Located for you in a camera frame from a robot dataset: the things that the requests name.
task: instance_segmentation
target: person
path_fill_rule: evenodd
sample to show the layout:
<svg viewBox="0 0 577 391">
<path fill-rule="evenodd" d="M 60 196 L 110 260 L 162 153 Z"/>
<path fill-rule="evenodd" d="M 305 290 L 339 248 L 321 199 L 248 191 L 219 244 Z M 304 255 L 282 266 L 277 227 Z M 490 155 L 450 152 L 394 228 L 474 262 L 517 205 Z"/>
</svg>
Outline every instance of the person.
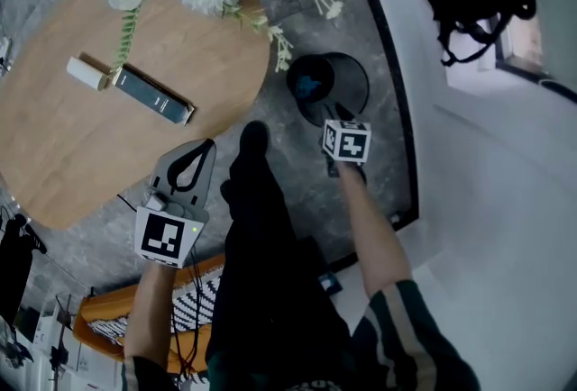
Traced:
<svg viewBox="0 0 577 391">
<path fill-rule="evenodd" d="M 362 280 L 370 298 L 351 336 L 297 239 L 252 122 L 221 186 L 233 224 L 225 241 L 206 363 L 211 390 L 477 390 L 472 369 L 439 332 L 407 256 L 359 170 L 338 163 Z M 175 270 L 149 263 L 124 342 L 128 389 L 174 389 L 166 373 Z"/>
</svg>

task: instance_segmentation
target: trash can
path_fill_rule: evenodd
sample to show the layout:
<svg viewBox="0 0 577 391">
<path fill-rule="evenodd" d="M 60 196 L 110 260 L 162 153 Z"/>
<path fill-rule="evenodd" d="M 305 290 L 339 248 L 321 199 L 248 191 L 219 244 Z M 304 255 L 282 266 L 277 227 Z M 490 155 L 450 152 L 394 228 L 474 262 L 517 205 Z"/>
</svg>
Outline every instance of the trash can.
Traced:
<svg viewBox="0 0 577 391">
<path fill-rule="evenodd" d="M 298 110 L 317 127 L 323 126 L 327 114 L 344 119 L 341 108 L 356 116 L 369 101 L 364 68 L 344 53 L 300 57 L 288 70 L 287 84 Z"/>
</svg>

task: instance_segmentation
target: tiled floor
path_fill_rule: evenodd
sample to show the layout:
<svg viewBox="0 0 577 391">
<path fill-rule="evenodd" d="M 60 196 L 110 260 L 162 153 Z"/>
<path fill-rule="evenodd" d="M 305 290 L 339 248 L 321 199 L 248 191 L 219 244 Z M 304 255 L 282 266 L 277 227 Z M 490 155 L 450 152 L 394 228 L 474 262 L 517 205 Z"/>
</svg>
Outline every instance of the tiled floor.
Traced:
<svg viewBox="0 0 577 391">
<path fill-rule="evenodd" d="M 56 1 L 0 0 L 2 33 L 14 40 L 12 59 Z M 404 136 L 389 65 L 367 1 L 346 0 L 342 16 L 331 22 L 319 18 L 310 0 L 262 2 L 271 20 L 280 22 L 295 44 L 297 56 L 341 51 L 363 64 L 371 81 L 371 100 L 362 118 L 374 130 L 366 166 L 370 188 L 383 212 L 405 212 L 411 197 Z M 318 153 L 319 131 L 301 118 L 284 75 L 273 70 L 251 113 L 215 140 L 218 155 L 206 204 L 211 221 L 197 244 L 199 258 L 223 250 L 230 218 L 218 187 L 235 157 L 243 124 L 251 119 L 261 119 L 270 127 L 270 164 L 285 192 L 298 235 L 315 236 L 330 261 L 353 250 L 337 184 L 326 177 L 325 161 Z M 144 189 L 141 182 L 123 194 L 136 205 Z M 5 187 L 2 196 L 10 201 Z M 72 292 L 79 300 L 92 286 L 104 291 L 134 281 L 144 261 L 133 252 L 133 220 L 133 212 L 114 200 L 65 232 L 33 223 L 49 252 L 47 257 L 35 253 L 23 302 L 39 307 L 46 295 L 60 291 Z"/>
</svg>

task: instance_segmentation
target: table top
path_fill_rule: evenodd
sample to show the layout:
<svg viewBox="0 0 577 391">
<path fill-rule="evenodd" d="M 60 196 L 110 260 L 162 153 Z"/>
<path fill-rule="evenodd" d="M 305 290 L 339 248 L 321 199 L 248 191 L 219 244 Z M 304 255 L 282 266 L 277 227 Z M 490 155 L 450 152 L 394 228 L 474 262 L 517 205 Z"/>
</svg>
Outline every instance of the table top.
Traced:
<svg viewBox="0 0 577 391">
<path fill-rule="evenodd" d="M 261 9 L 245 0 L 247 12 Z M 196 107 L 186 126 L 114 86 L 101 92 L 66 71 L 70 57 L 114 61 L 124 12 L 105 0 L 60 0 L 25 45 L 0 91 L 0 174 L 37 222 L 67 229 L 150 175 L 180 144 L 214 138 L 252 105 L 268 39 L 178 0 L 147 0 L 128 63 Z"/>
</svg>

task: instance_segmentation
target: rectangular box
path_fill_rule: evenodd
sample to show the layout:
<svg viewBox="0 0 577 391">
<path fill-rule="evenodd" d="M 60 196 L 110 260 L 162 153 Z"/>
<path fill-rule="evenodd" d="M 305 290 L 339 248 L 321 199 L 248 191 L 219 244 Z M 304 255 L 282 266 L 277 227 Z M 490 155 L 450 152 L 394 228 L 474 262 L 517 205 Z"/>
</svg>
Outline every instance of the rectangular box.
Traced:
<svg viewBox="0 0 577 391">
<path fill-rule="evenodd" d="M 113 85 L 173 123 L 186 125 L 194 112 L 188 102 L 133 68 L 122 67 Z"/>
</svg>

